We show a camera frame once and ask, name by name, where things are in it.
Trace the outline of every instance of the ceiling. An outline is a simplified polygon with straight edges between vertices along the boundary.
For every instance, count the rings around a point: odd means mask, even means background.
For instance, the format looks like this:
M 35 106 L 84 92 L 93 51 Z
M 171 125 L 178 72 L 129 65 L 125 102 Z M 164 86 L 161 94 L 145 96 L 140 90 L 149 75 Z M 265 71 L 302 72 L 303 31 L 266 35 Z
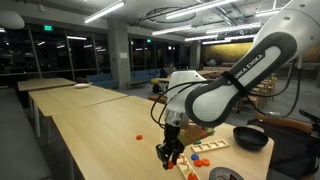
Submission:
M 38 0 L 26 0 L 27 3 L 38 4 Z M 56 9 L 66 10 L 89 16 L 104 7 L 116 2 L 117 0 L 41 0 L 40 3 L 45 7 L 52 7 Z M 156 8 L 162 7 L 187 7 L 210 0 L 126 0 L 125 6 L 112 12 L 112 15 L 120 16 L 125 19 L 129 25 L 144 27 L 152 30 L 162 30 L 183 25 L 192 24 L 194 28 L 177 32 L 175 34 L 184 37 L 193 37 L 205 35 L 206 30 L 227 27 L 228 25 L 221 17 L 221 10 L 208 9 L 197 12 L 195 17 L 186 22 L 180 23 L 158 23 L 150 20 L 145 20 L 146 14 Z M 276 0 L 276 7 L 282 7 L 290 0 Z M 267 10 L 273 7 L 273 0 L 238 0 L 235 2 L 237 11 L 231 4 L 223 5 L 221 8 L 226 12 L 226 16 L 232 19 L 235 24 L 262 22 L 268 21 L 269 17 L 256 18 L 254 14 L 257 10 Z M 245 17 L 245 22 L 241 19 L 241 14 Z M 159 16 L 156 20 L 165 20 L 165 16 Z

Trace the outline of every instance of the floor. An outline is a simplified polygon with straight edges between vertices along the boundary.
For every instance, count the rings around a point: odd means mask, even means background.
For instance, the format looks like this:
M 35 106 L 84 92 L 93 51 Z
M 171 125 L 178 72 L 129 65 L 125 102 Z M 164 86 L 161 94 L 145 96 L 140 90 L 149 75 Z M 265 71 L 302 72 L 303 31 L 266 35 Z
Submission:
M 308 121 L 307 118 L 301 116 L 298 113 L 299 109 L 306 110 L 318 117 L 320 117 L 320 88 L 315 86 L 317 82 L 315 81 L 302 81 L 301 83 L 301 93 L 300 98 L 295 108 L 295 111 L 289 116 L 295 119 L 300 119 L 304 121 Z M 285 85 L 284 80 L 277 81 L 276 91 L 281 90 Z M 294 95 L 296 91 L 296 81 L 293 81 L 289 86 L 288 90 L 280 96 L 275 97 L 274 102 L 268 101 L 268 105 L 263 109 L 265 112 L 280 112 L 281 114 L 286 114 L 292 106 L 294 101 Z M 122 93 L 126 93 L 128 95 L 135 95 L 142 98 L 148 98 L 150 95 L 155 95 L 152 93 L 152 85 L 137 86 L 133 89 L 129 90 L 119 90 Z M 236 113 L 233 111 L 226 123 L 235 125 L 235 126 L 244 126 L 247 120 L 250 120 L 255 115 L 255 110 L 249 105 L 245 104 L 241 109 L 240 113 Z M 42 129 L 45 129 L 46 123 L 48 120 L 43 119 L 42 121 Z M 45 137 L 45 132 L 42 131 L 42 137 Z M 65 147 L 63 139 L 61 138 L 57 128 L 53 123 L 51 123 L 51 145 L 46 146 L 45 139 L 39 139 L 39 144 L 42 146 L 43 154 L 48 162 L 48 165 L 52 171 L 54 180 L 65 180 L 69 178 L 68 171 L 68 150 Z M 75 166 L 75 179 L 82 179 L 80 171 Z M 270 171 L 269 180 L 291 180 L 280 173 L 275 171 Z M 316 174 L 316 179 L 320 179 L 320 173 Z

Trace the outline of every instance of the small red object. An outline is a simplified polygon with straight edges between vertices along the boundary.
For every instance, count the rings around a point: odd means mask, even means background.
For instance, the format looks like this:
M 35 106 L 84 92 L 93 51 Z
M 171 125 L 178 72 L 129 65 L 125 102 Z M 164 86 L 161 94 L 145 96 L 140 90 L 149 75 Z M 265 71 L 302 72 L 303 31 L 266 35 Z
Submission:
M 174 167 L 174 164 L 172 161 L 168 162 L 168 169 L 172 169 Z
M 198 180 L 198 176 L 195 173 L 189 173 L 188 180 Z
M 210 161 L 207 158 L 203 158 L 201 161 L 202 161 L 202 164 L 205 165 L 205 166 L 209 166 L 210 165 Z
M 200 160 L 195 160 L 195 161 L 194 161 L 194 165 L 196 165 L 197 167 L 201 167 L 201 166 L 202 166 L 202 161 L 200 161 Z
M 138 136 L 136 137 L 136 139 L 137 139 L 137 140 L 141 140 L 141 139 L 142 139 L 142 136 L 141 136 L 141 135 L 138 135 Z

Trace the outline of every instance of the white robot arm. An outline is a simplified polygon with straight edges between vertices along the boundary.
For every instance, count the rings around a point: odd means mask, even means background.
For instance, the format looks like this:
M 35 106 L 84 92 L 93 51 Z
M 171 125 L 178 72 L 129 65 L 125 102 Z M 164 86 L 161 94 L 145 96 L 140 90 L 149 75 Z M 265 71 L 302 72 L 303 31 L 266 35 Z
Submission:
M 197 125 L 214 128 L 222 124 L 243 93 L 249 92 L 264 78 L 284 63 L 298 57 L 320 41 L 319 0 L 292 0 L 278 14 L 274 15 L 259 31 L 249 52 L 223 76 L 208 84 L 194 85 L 178 93 L 181 86 L 168 92 L 166 107 L 166 130 L 180 128 L 185 114 Z M 190 81 L 203 81 L 195 71 L 175 72 L 170 87 Z M 166 138 L 157 146 L 158 156 L 164 163 L 181 147 Z

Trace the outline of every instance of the exit sign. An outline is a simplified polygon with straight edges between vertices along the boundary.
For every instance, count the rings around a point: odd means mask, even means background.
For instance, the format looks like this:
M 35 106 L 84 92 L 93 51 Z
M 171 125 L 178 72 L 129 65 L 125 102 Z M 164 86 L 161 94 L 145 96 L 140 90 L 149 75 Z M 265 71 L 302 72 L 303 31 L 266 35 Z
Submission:
M 49 26 L 49 25 L 43 25 L 43 30 L 44 31 L 53 31 L 53 28 L 52 28 L 52 26 Z

